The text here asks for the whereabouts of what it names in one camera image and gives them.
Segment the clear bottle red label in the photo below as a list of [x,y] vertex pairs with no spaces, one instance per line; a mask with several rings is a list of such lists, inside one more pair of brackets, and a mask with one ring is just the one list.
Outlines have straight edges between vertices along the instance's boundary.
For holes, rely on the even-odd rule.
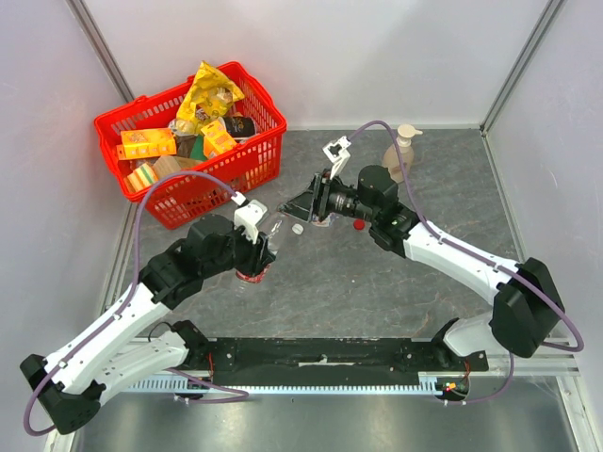
[[261,283],[269,267],[275,262],[279,249],[285,241],[286,216],[273,213],[259,226],[257,243],[253,246],[251,261],[236,276],[245,283]]

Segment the clear bottle blue label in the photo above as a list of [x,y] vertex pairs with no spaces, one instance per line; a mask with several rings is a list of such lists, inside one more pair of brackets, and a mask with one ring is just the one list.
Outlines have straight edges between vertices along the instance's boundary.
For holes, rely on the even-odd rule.
[[331,213],[325,219],[319,219],[318,216],[314,216],[312,224],[317,227],[328,228],[334,223],[335,220],[336,214]]

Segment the red bottle cap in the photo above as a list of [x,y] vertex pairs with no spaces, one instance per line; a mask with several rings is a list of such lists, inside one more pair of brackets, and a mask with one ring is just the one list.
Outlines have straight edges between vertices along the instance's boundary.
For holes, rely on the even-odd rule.
[[353,227],[357,231],[363,231],[366,228],[366,223],[361,219],[356,219],[353,222]]

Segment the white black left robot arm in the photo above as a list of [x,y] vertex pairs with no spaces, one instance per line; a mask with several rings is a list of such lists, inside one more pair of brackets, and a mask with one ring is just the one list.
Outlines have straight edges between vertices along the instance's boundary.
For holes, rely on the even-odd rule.
[[47,356],[25,358],[20,369],[32,389],[25,431],[38,435],[30,424],[34,403],[40,403],[52,421],[43,434],[69,434],[138,380],[179,365],[189,370],[203,366],[205,339],[189,322],[171,327],[148,345],[122,349],[141,330],[199,293],[206,280],[231,270],[248,278],[264,274],[279,248],[278,228],[270,220],[251,204],[237,209],[234,219],[201,218],[186,237],[145,266],[135,264],[133,281],[122,296],[68,344]]

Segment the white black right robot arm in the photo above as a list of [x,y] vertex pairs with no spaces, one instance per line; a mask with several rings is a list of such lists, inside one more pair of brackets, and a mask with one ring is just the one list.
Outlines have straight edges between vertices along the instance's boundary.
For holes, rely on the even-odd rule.
[[280,211],[298,220],[322,221],[335,214],[369,223],[369,235],[383,250],[430,266],[471,289],[492,310],[472,318],[450,320],[433,338],[433,363],[453,370],[465,357],[504,348],[529,358],[546,341],[564,311],[546,265],[501,258],[422,223],[399,201],[399,187],[387,169],[370,165],[360,170],[354,186],[329,171],[318,172],[299,195]]

